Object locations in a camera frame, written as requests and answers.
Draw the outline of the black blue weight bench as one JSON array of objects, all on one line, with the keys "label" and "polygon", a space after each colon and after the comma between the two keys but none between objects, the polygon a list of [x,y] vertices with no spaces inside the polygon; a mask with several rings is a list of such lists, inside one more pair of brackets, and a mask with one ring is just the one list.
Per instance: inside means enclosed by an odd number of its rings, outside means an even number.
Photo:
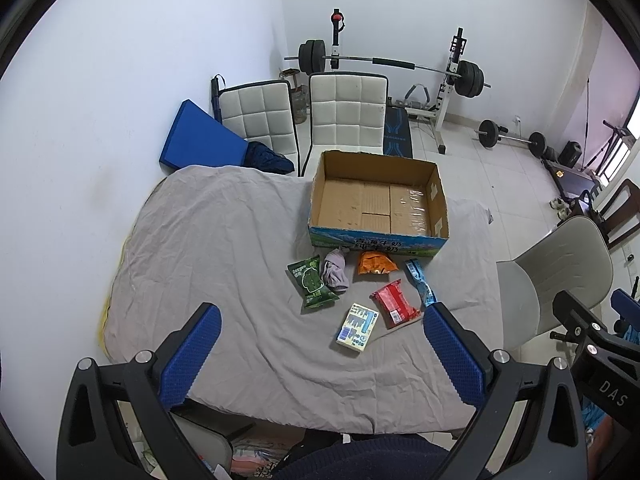
[{"label": "black blue weight bench", "polygon": [[383,154],[413,158],[409,119],[406,110],[402,107],[386,107]]}]

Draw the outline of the grey plastic chair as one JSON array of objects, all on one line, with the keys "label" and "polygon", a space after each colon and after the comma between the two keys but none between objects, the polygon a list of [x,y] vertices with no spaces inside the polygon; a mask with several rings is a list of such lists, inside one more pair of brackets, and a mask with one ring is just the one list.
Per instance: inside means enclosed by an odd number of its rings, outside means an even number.
[{"label": "grey plastic chair", "polygon": [[613,284],[613,263],[597,225],[588,218],[566,220],[513,260],[497,263],[503,344],[520,348],[560,325],[555,295],[566,290],[589,310]]}]

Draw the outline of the brown cardboard box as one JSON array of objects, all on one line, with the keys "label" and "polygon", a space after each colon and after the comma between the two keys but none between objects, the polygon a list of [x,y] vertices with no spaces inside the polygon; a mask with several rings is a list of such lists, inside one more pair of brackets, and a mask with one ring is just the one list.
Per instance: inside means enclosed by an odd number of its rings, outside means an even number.
[{"label": "brown cardboard box", "polygon": [[312,179],[308,232],[319,248],[432,258],[449,240],[434,162],[325,151]]}]

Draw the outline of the dark wooden chair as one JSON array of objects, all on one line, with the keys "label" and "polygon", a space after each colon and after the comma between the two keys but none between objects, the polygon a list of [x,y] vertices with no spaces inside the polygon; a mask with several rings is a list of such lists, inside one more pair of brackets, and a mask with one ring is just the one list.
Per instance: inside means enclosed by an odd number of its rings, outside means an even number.
[{"label": "dark wooden chair", "polygon": [[570,204],[570,217],[589,218],[612,250],[639,233],[639,187],[625,179],[604,206],[593,206],[592,194],[585,190]]}]

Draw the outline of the grey table cloth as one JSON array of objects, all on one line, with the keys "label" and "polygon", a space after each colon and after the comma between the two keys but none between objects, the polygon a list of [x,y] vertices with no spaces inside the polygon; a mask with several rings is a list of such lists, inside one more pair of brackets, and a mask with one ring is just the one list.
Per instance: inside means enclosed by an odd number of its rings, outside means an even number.
[{"label": "grey table cloth", "polygon": [[102,340],[115,362],[156,349],[200,304],[222,331],[191,388],[218,411],[351,434],[463,427],[463,404],[418,323],[350,351],[335,338],[370,276],[332,306],[305,311],[288,266],[311,257],[310,181],[237,166],[191,166],[157,185],[122,250]]}]

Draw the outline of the black tripod stand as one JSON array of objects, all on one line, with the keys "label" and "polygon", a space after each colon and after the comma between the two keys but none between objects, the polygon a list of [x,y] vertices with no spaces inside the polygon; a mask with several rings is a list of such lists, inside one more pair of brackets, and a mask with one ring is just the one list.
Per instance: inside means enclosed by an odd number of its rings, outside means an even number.
[{"label": "black tripod stand", "polygon": [[602,126],[608,136],[590,159],[582,163],[582,170],[612,180],[639,140],[639,95],[636,94],[630,111],[619,124],[603,119]]}]

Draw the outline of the lilac sock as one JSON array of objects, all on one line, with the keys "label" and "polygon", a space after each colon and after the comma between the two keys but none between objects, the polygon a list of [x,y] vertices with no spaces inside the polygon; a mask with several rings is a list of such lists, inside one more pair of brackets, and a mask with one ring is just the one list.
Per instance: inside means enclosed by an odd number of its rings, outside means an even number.
[{"label": "lilac sock", "polygon": [[344,294],[349,288],[346,275],[346,258],[341,248],[332,249],[323,259],[321,272],[322,281],[332,292]]}]

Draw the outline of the green snack bag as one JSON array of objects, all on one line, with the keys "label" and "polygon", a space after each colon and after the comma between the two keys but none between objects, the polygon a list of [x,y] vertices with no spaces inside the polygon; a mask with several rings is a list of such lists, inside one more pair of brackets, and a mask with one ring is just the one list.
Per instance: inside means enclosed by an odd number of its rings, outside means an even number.
[{"label": "green snack bag", "polygon": [[332,292],[322,280],[319,256],[289,264],[288,273],[291,274],[302,294],[305,310],[322,308],[328,304],[334,304],[338,299],[337,294]]}]

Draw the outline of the black speaker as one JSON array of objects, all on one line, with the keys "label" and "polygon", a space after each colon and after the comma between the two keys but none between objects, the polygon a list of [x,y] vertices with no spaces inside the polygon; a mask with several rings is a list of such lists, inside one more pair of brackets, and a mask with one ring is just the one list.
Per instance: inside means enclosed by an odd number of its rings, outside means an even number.
[{"label": "black speaker", "polygon": [[574,168],[582,157],[582,146],[577,141],[567,141],[558,156],[558,163],[567,168]]}]

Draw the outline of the dark blue cloth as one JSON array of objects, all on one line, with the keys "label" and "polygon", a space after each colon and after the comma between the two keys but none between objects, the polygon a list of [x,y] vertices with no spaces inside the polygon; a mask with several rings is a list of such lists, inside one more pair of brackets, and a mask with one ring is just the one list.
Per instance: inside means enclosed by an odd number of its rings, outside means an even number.
[{"label": "dark blue cloth", "polygon": [[292,174],[295,170],[294,164],[287,157],[257,141],[247,144],[242,166],[270,174]]}]

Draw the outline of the right white padded chair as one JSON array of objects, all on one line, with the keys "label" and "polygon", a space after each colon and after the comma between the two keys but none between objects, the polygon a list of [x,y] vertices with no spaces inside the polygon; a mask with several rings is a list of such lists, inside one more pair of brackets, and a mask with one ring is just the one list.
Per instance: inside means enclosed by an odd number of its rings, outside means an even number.
[{"label": "right white padded chair", "polygon": [[388,79],[357,72],[309,77],[309,139],[302,176],[316,171],[325,151],[383,154]]}]

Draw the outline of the red snack pack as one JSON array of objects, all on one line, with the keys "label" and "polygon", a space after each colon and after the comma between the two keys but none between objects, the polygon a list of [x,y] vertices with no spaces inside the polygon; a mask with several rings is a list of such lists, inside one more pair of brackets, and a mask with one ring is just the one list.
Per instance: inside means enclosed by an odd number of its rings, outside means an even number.
[{"label": "red snack pack", "polygon": [[371,299],[381,310],[388,328],[397,328],[413,322],[421,315],[419,309],[408,303],[401,290],[400,278],[376,290],[371,295]]}]

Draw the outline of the white padded chair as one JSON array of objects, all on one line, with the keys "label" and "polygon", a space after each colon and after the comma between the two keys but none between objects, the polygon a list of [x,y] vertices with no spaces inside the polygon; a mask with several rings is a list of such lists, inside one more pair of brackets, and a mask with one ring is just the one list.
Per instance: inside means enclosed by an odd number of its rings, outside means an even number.
[{"label": "white padded chair", "polygon": [[247,142],[260,142],[286,157],[299,173],[299,143],[291,86],[266,80],[225,88],[219,93],[222,124]]},{"label": "white padded chair", "polygon": [[309,77],[309,139],[302,176],[316,171],[325,151],[383,154],[388,79],[357,72]]}]

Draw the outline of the orange snack bag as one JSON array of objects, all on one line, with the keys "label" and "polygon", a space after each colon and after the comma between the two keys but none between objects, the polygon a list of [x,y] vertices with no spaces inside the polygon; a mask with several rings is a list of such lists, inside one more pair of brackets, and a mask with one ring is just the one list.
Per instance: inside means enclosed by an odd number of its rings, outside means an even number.
[{"label": "orange snack bag", "polygon": [[384,252],[374,252],[367,250],[360,252],[358,259],[357,273],[359,275],[374,274],[386,275],[398,270],[398,266]]}]

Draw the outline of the blue snack packet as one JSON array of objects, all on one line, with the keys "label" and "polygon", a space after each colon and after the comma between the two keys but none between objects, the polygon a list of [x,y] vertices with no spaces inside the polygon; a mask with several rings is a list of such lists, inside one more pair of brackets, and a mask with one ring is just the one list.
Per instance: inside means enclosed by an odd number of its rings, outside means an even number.
[{"label": "blue snack packet", "polygon": [[404,262],[408,279],[419,294],[424,308],[436,304],[437,298],[431,286],[427,283],[424,270],[418,259],[408,259]]}]

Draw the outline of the barbell on rack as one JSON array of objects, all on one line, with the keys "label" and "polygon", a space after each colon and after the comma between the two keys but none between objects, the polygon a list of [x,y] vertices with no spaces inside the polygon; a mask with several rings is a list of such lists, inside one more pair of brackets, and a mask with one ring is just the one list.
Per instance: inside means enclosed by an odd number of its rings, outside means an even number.
[{"label": "barbell on rack", "polygon": [[424,72],[438,73],[445,77],[445,84],[454,87],[458,96],[473,99],[479,96],[490,84],[485,80],[483,70],[474,62],[464,60],[466,39],[454,36],[450,46],[449,64],[446,70],[436,70],[433,67],[419,65],[413,62],[394,60],[393,58],[368,58],[367,56],[327,54],[323,40],[309,39],[298,47],[296,55],[286,56],[285,61],[296,61],[298,69],[311,75],[323,73],[326,63],[330,63],[334,70],[340,67],[342,61],[370,63],[373,65],[402,68],[403,70],[424,70]]}]

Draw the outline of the white barbell rack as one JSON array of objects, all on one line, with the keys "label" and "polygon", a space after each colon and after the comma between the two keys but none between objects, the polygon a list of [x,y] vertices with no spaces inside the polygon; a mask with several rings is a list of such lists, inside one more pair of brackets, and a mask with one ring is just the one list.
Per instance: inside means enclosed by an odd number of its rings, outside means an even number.
[{"label": "white barbell rack", "polygon": [[442,83],[439,86],[435,104],[432,105],[429,110],[419,110],[415,107],[409,107],[407,114],[409,116],[414,116],[418,122],[426,122],[427,125],[431,127],[437,151],[439,154],[445,154],[447,148],[445,141],[442,138],[442,124],[446,117],[447,107],[449,105],[452,92],[454,92],[454,84],[456,83],[456,79],[460,77],[460,74],[458,73],[458,65],[466,44],[466,39],[463,37],[463,28],[459,27],[451,39],[446,68],[444,70],[436,70],[436,68],[419,65],[413,62],[392,60],[391,58],[380,58],[379,56],[368,58],[367,56],[341,54],[340,33],[345,28],[345,21],[344,14],[339,8],[333,9],[330,21],[332,24],[332,44],[331,53],[326,57],[326,59],[330,62],[331,70],[338,70],[340,68],[341,61],[354,61],[371,63],[379,66],[403,68],[404,70],[424,70],[424,72],[442,75]]}]

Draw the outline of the water jug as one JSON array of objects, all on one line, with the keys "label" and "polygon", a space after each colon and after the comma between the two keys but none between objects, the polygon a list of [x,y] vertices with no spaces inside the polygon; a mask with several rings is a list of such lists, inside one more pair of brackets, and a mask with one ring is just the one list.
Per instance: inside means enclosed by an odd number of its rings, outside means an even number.
[{"label": "water jug", "polygon": [[306,122],[309,106],[308,87],[306,84],[301,84],[291,90],[290,96],[294,122],[296,125]]}]

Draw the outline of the left white padded chair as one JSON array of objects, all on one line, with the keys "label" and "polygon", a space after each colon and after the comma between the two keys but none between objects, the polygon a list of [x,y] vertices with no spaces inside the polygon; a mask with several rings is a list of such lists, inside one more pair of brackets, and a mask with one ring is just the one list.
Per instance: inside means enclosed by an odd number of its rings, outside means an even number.
[{"label": "left white padded chair", "polygon": [[291,86],[266,80],[225,88],[219,93],[222,124],[247,142],[260,142],[286,157],[299,173],[299,143]]}]

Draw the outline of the yellow blue tissue pack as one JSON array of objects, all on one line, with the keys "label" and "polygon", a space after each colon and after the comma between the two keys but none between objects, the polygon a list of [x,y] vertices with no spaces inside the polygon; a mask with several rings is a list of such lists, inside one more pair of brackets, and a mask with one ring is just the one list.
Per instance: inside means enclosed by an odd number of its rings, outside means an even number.
[{"label": "yellow blue tissue pack", "polygon": [[352,304],[346,313],[344,322],[337,333],[336,343],[358,353],[367,347],[378,320],[377,310]]}]

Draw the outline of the treadmill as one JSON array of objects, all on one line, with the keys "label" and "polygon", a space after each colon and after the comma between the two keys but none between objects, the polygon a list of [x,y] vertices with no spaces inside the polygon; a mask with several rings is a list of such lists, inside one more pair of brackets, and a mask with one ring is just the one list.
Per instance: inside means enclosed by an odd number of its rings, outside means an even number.
[{"label": "treadmill", "polygon": [[600,182],[585,172],[562,166],[548,159],[544,159],[542,164],[550,174],[560,197],[566,202],[581,196],[585,191],[588,191],[592,198],[597,197],[602,191]]}]

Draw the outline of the blue foam mat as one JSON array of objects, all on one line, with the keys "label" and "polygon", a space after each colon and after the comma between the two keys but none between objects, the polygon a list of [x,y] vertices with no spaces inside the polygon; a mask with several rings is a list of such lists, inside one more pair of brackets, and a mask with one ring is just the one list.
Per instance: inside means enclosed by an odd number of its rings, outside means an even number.
[{"label": "blue foam mat", "polygon": [[187,166],[242,166],[248,143],[191,100],[184,100],[171,125],[160,163],[172,170]]}]

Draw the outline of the barbell on floor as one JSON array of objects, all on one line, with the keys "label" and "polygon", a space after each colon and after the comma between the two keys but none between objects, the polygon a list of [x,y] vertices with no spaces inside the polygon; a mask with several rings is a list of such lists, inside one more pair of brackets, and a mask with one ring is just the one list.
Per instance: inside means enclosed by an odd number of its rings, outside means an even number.
[{"label": "barbell on floor", "polygon": [[530,154],[536,158],[541,158],[547,149],[547,140],[542,133],[535,131],[528,138],[512,136],[508,128],[490,119],[483,120],[476,129],[476,133],[480,145],[488,150],[503,140],[526,144]]}]

